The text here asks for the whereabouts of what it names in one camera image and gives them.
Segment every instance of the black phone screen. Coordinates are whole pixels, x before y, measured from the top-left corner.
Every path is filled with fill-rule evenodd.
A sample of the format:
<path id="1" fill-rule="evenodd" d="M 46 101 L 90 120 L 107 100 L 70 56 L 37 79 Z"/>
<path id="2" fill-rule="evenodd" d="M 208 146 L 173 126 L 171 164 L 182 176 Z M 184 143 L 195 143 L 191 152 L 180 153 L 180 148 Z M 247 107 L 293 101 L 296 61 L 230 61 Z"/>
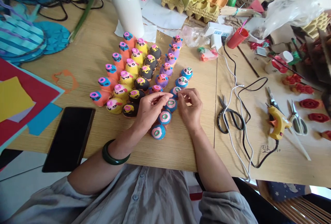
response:
<path id="1" fill-rule="evenodd" d="M 64 109 L 43 172 L 68 172 L 80 165 L 95 111 L 78 107 Z"/>

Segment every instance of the green bracelet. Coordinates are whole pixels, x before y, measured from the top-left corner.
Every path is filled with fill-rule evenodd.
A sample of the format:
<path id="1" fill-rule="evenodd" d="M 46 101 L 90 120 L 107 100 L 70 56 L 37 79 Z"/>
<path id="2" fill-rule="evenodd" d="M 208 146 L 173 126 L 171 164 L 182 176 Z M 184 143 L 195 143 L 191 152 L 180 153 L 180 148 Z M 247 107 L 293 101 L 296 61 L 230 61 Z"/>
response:
<path id="1" fill-rule="evenodd" d="M 110 143 L 112 143 L 115 139 L 108 141 L 102 148 L 102 157 L 103 159 L 111 165 L 120 165 L 120 164 L 124 164 L 126 161 L 128 161 L 129 157 L 131 154 L 129 154 L 126 158 L 121 159 L 121 160 L 117 160 L 115 158 L 113 158 L 112 156 L 109 155 L 108 153 L 108 146 Z"/>

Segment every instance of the gray shirt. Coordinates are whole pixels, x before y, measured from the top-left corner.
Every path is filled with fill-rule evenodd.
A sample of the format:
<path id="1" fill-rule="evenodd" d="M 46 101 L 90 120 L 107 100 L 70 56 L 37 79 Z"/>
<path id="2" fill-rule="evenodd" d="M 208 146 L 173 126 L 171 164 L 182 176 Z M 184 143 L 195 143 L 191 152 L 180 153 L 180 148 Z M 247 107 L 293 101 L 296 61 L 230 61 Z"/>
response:
<path id="1" fill-rule="evenodd" d="M 257 223 L 238 192 L 204 192 L 200 223 Z M 125 165 L 98 195 L 77 193 L 60 179 L 34 193 L 9 223 L 196 223 L 183 172 Z"/>

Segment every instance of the shirt sleeve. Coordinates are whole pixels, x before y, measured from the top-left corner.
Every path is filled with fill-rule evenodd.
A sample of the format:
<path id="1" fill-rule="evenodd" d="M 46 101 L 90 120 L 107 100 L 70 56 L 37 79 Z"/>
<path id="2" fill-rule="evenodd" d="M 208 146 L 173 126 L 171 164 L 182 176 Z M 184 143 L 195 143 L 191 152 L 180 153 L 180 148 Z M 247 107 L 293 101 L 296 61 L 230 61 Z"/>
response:
<path id="1" fill-rule="evenodd" d="M 96 196 L 77 193 L 61 178 L 49 187 L 34 193 L 5 224 L 71 223 L 90 205 Z"/>
<path id="2" fill-rule="evenodd" d="M 204 192 L 199 210 L 200 224 L 206 223 L 257 223 L 246 199 L 238 192 Z"/>

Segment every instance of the yellow paper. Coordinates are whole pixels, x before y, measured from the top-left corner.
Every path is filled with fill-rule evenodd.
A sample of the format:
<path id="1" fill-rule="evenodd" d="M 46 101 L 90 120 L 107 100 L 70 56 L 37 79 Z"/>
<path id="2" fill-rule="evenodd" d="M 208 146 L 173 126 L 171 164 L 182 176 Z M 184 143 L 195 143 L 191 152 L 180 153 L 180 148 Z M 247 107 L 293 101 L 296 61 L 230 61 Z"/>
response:
<path id="1" fill-rule="evenodd" d="M 34 106 L 17 77 L 0 82 L 0 122 Z"/>

